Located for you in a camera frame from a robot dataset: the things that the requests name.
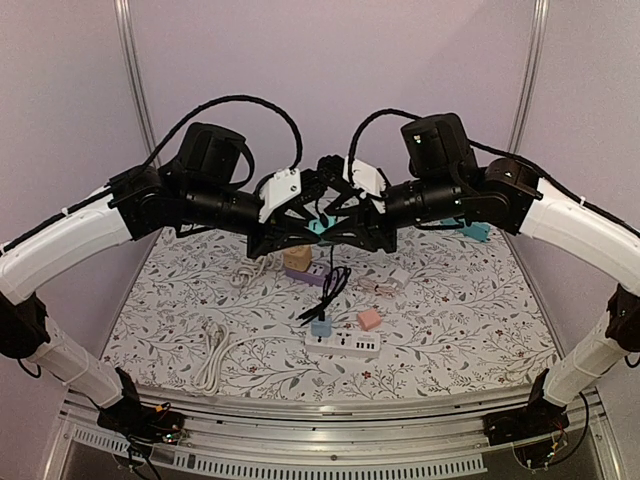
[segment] floral tablecloth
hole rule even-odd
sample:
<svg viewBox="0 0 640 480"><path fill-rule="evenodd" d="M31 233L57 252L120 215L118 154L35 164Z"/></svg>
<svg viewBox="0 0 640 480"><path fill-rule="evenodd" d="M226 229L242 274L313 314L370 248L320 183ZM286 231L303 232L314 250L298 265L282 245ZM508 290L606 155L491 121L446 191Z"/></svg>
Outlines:
<svg viewBox="0 0 640 480"><path fill-rule="evenodd" d="M522 272L499 232L479 243L458 232L399 233L398 252L335 247L353 269L331 305L334 327L359 328L356 314L383 318L380 358L308 354L297 315L317 303L319 287L271 268L250 287L229 283L244 239L208 232L176 239L165 230L115 325L103 359L141 384L195 392L204 330L224 322L234 338L271 334L233 350L220 394L298 401L374 400L449 395L531 382L557 360ZM328 263L329 249L313 247ZM411 273L404 289L376 289L391 270Z"/></svg>

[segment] coiled white cable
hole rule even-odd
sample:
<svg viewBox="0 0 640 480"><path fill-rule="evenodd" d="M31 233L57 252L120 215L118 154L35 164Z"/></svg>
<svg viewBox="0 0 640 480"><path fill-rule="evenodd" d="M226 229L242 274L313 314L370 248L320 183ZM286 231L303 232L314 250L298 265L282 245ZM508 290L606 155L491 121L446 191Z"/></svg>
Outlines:
<svg viewBox="0 0 640 480"><path fill-rule="evenodd" d="M241 288L250 286L253 281L262 273L270 268L281 268L281 255L275 252L263 255L257 260L249 260L244 258L242 264L231 274L229 283L233 287Z"/></svg>
<svg viewBox="0 0 640 480"><path fill-rule="evenodd" d="M207 352L206 359L191 380L191 385L200 390L205 395L215 395L220 388L220 371L222 369L222 361L224 357L233 348L242 345L245 342L260 340L264 338L281 338L284 340L302 341L299 337L286 335L258 335L256 337L241 338L233 343L229 343L229 329L225 325L211 323L207 332Z"/></svg>

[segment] power strip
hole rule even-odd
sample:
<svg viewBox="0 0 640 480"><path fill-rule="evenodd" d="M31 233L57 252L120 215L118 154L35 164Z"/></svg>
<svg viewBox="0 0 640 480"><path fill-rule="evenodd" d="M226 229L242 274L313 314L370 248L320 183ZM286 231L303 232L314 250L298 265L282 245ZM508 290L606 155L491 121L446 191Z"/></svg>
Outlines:
<svg viewBox="0 0 640 480"><path fill-rule="evenodd" d="M315 337L307 331L304 346L311 353L346 355L358 358L378 358L380 356L380 334L360 332L346 328L333 329L330 337Z"/></svg>

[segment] teal block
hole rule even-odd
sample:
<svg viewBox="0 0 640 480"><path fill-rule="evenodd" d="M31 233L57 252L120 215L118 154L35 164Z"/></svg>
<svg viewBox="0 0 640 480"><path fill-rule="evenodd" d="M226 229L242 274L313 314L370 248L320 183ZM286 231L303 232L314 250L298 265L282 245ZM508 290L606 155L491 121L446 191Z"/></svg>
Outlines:
<svg viewBox="0 0 640 480"><path fill-rule="evenodd" d="M440 223L442 225L456 225L460 222L458 222L458 220L454 220L453 218L447 218L445 220L441 220ZM473 222L468 227L462 227L458 230L458 232L479 242L487 242L489 240L490 230L491 225L489 225L488 223Z"/></svg>
<svg viewBox="0 0 640 480"><path fill-rule="evenodd" d="M320 222L320 220L317 218L311 220L307 228L311 230L313 233L315 233L316 235L322 235L326 230L330 229L336 223L338 223L338 219L336 217L332 217L331 215L326 215L326 217L327 217L327 220L329 221L329 224L327 225L326 228L324 227L324 225L322 225L322 222ZM318 245L321 247L324 247L327 245L331 245L331 242L325 242L324 240L321 240Z"/></svg>

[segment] yellow block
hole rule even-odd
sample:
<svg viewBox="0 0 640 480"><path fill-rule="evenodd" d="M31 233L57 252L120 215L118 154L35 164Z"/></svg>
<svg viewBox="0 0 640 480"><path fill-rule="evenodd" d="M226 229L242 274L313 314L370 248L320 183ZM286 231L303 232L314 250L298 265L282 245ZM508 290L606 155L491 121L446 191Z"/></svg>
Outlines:
<svg viewBox="0 0 640 480"><path fill-rule="evenodd" d="M311 246L287 248L284 253L284 266L298 272L306 272L311 265Z"/></svg>

